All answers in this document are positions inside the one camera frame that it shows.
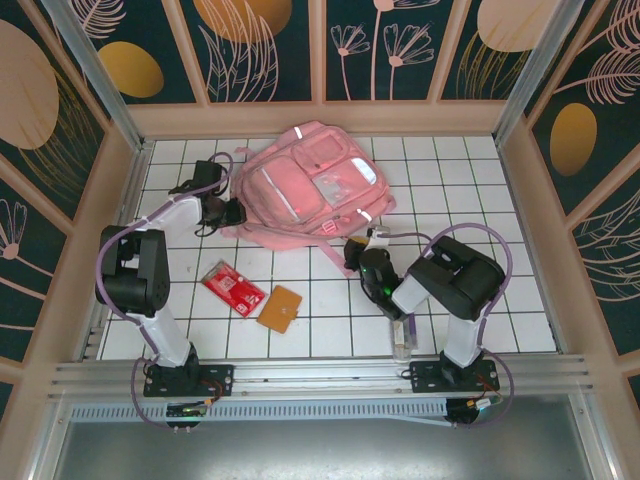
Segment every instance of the pink backpack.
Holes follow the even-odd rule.
[[[245,206],[247,222],[223,229],[225,236],[271,250],[318,245],[341,270],[344,260],[327,241],[352,235],[396,206],[360,146],[320,122],[294,127],[249,158],[231,179],[231,196]]]

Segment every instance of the reflective strip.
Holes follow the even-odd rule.
[[[269,176],[269,174],[267,173],[267,171],[264,168],[260,169],[262,171],[262,174],[264,175],[264,178],[267,179],[267,182],[269,182],[269,184],[273,187],[273,189],[276,191],[276,193],[278,194],[278,196],[280,197],[280,200],[282,200],[282,203],[284,203],[285,207],[287,207],[287,210],[289,210],[289,213],[291,214],[291,216],[293,216],[297,221],[300,221],[300,217],[298,217],[298,214],[295,212],[295,210],[293,209],[293,207],[291,206],[291,204],[289,203],[289,201],[285,198],[285,196],[282,194],[282,192],[280,191],[280,189],[278,187],[275,186],[275,184],[273,183],[273,180],[271,180],[271,177]]]
[[[362,215],[364,218],[366,218],[369,222],[373,220],[373,218],[371,217],[371,215],[369,215],[367,212],[365,212],[364,210],[360,210],[357,209],[356,212],[358,212],[360,215]]]

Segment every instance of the gold circle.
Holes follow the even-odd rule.
[[[499,52],[524,52],[538,43],[558,0],[482,0],[478,35]]]
[[[148,98],[160,92],[164,86],[164,76],[158,62],[133,43],[108,43],[98,51],[98,56],[122,93]]]
[[[264,40],[261,30],[251,28],[249,12],[262,17],[274,37],[287,26],[291,18],[291,0],[194,0],[198,14],[216,35],[232,42],[255,43]]]
[[[596,145],[598,122],[589,107],[570,103],[564,107],[551,129],[551,164],[565,177],[585,166]]]
[[[58,121],[58,84],[47,56],[26,33],[0,20],[0,138],[39,148]]]

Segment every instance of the small brown pad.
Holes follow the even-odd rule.
[[[291,321],[298,316],[298,307],[301,302],[300,295],[276,285],[258,317],[258,323],[276,332],[284,333]]]

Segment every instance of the red card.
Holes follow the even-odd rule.
[[[220,260],[202,279],[205,287],[215,293],[243,317],[248,317],[266,294],[240,275],[229,264]]]

